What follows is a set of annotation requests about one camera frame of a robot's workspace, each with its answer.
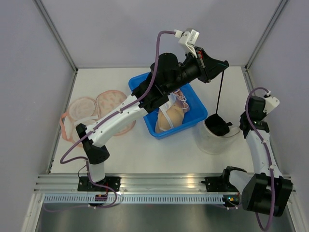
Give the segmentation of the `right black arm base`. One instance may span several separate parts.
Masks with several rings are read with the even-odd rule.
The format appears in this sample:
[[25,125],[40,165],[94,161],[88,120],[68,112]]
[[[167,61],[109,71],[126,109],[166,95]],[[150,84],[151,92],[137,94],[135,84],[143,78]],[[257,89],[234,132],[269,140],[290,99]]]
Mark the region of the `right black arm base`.
[[207,192],[233,192],[234,188],[221,176],[208,176],[201,182]]

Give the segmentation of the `white mesh laundry bag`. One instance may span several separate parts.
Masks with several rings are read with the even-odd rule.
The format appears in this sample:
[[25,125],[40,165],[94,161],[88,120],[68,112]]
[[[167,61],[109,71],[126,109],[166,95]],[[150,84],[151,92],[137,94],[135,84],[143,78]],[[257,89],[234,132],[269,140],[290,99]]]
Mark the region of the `white mesh laundry bag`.
[[198,148],[208,154],[218,155],[227,151],[240,134],[239,127],[229,127],[230,131],[223,136],[212,133],[204,121],[196,125],[194,139]]

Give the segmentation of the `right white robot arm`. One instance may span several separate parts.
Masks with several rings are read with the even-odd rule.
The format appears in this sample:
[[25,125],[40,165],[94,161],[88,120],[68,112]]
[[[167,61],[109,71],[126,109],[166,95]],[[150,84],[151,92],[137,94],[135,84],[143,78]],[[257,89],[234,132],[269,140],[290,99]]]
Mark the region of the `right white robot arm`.
[[244,169],[228,166],[220,179],[224,190],[238,190],[245,210],[274,217],[282,216],[293,190],[291,180],[284,178],[277,166],[269,126],[264,121],[279,103],[269,90],[262,97],[249,94],[239,122],[250,149],[254,174],[249,176]]

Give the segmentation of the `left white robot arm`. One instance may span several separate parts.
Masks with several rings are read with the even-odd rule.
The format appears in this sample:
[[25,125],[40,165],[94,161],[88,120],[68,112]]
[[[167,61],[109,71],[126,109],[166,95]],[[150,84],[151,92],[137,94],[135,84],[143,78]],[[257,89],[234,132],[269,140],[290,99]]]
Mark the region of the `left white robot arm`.
[[[173,53],[159,53],[163,34],[174,35],[186,47],[185,60],[178,62]],[[110,154],[106,143],[127,124],[144,117],[169,100],[169,95],[182,86],[198,79],[209,83],[229,67],[228,61],[211,58],[203,48],[195,46],[197,32],[159,32],[156,39],[155,62],[146,79],[133,89],[117,108],[92,125],[79,124],[76,127],[86,153],[88,185],[94,191],[105,187],[104,162]]]

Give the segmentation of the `floral mesh laundry bag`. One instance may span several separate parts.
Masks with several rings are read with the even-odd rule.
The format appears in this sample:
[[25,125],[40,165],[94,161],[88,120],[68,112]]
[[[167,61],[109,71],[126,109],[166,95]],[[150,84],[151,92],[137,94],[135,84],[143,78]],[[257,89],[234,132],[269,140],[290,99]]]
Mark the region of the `floral mesh laundry bag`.
[[118,107],[129,94],[128,91],[117,89],[95,92],[74,91],[67,110],[60,117],[59,146],[63,149],[71,147],[79,140],[75,129],[78,124],[87,126],[96,123]]

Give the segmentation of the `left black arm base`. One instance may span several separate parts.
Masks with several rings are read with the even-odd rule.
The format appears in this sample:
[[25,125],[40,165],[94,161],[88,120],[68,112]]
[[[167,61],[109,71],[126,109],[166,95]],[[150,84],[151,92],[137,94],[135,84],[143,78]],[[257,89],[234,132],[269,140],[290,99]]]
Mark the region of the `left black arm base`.
[[105,179],[97,182],[95,185],[92,184],[87,176],[79,178],[77,191],[79,192],[110,192],[113,189],[115,192],[119,191],[121,185],[121,177],[119,176],[107,176]]

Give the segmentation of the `black bra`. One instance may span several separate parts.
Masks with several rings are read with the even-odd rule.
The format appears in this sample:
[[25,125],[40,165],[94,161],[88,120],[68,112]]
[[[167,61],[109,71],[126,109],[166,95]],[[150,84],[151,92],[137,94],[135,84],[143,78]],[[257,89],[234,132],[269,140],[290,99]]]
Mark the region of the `black bra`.
[[224,71],[222,71],[222,75],[221,75],[221,81],[220,81],[220,87],[219,87],[219,92],[218,92],[218,98],[217,98],[215,114],[210,115],[205,120],[206,127],[210,130],[210,132],[212,132],[216,136],[227,135],[230,132],[230,126],[232,126],[231,122],[225,122],[218,115],[218,109],[219,109],[219,103],[220,103],[220,96],[221,96],[221,91],[222,91],[223,79],[224,79]]

